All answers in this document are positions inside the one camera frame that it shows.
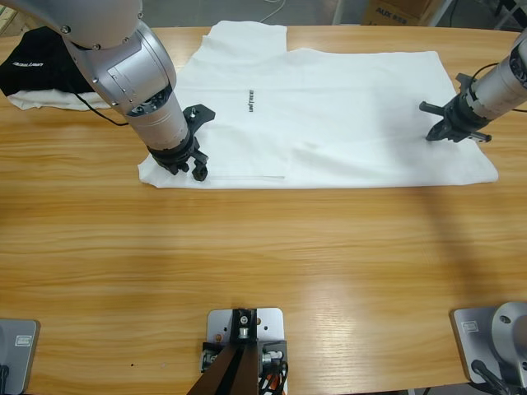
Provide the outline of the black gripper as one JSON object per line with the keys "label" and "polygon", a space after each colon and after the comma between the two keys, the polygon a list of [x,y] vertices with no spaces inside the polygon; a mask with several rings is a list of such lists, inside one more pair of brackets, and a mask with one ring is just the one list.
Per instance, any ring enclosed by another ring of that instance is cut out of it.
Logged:
{"label": "black gripper", "polygon": [[422,101],[418,108],[425,113],[444,117],[443,122],[436,123],[428,132],[426,140],[429,142],[449,140],[461,142],[471,139],[476,142],[487,143],[492,136],[481,132],[489,124],[489,120],[476,115],[467,104],[467,95],[458,94],[445,108]]}
{"label": "black gripper", "polygon": [[189,159],[194,159],[194,169],[192,175],[198,182],[203,182],[208,176],[207,161],[208,157],[200,150],[200,145],[196,137],[191,137],[187,142],[183,142],[175,148],[165,150],[154,150],[148,147],[149,153],[154,161],[171,174],[178,174],[180,171],[189,171]]}

